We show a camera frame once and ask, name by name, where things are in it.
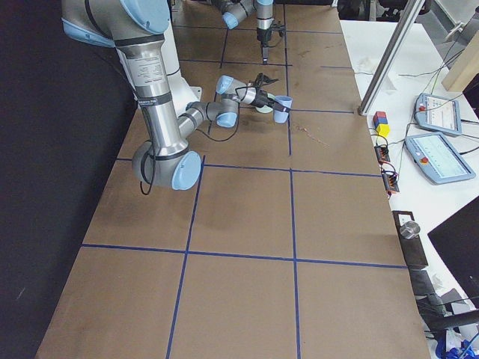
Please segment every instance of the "black backdrop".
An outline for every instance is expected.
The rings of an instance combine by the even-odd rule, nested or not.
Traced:
[[[34,357],[131,122],[114,49],[61,2],[0,1],[0,358]]]

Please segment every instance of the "stacked blocks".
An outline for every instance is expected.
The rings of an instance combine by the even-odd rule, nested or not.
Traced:
[[[373,122],[378,135],[382,137],[387,137],[389,135],[388,118],[386,117],[385,112],[377,111],[373,117]]]

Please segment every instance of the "white table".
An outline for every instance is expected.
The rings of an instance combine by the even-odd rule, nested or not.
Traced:
[[[374,71],[395,25],[388,22],[341,21],[351,64],[357,73],[356,83],[361,98],[373,76],[358,72],[372,73]],[[412,119],[415,98],[421,92],[428,92],[433,81],[425,90],[432,75],[407,77],[399,76],[399,74],[429,73],[437,70],[441,64],[442,59],[422,25],[414,24],[393,64],[387,83],[383,86],[367,116],[370,127],[373,127],[373,114],[376,111],[385,111],[391,128],[388,136],[389,142],[403,140],[406,126]],[[441,80],[447,73],[447,68],[440,72],[434,94],[447,98],[456,97],[459,93],[449,93],[441,85]],[[458,100],[461,118],[478,121],[464,96]],[[410,126],[408,135],[420,133],[427,132],[417,126]],[[463,133],[479,137],[479,126],[463,123]],[[448,139],[459,152],[479,145],[477,140],[471,141],[464,137],[448,136]],[[400,166],[401,147],[402,142],[390,146],[391,161],[396,169],[399,170],[400,167],[400,193],[392,195],[389,201],[391,209],[414,213],[415,220],[421,226],[421,241],[429,262],[427,271],[438,294],[455,288],[465,295],[431,245],[427,233],[479,195],[479,150],[464,155],[464,159],[478,174],[476,178],[445,185],[433,185],[420,172],[406,149],[403,150],[402,165]]]

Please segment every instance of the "yellow block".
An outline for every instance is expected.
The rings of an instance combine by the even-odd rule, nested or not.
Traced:
[[[376,126],[376,131],[378,135],[382,137],[388,137],[389,135],[389,125],[387,123],[380,123]]]

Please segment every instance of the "blue plastic cup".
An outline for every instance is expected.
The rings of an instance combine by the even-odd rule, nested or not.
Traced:
[[[284,107],[291,108],[291,104],[293,103],[293,99],[289,96],[277,96],[275,97],[275,101],[281,103]],[[280,112],[274,110],[272,114],[272,119],[276,123],[285,123],[287,121],[287,117],[289,112]]]

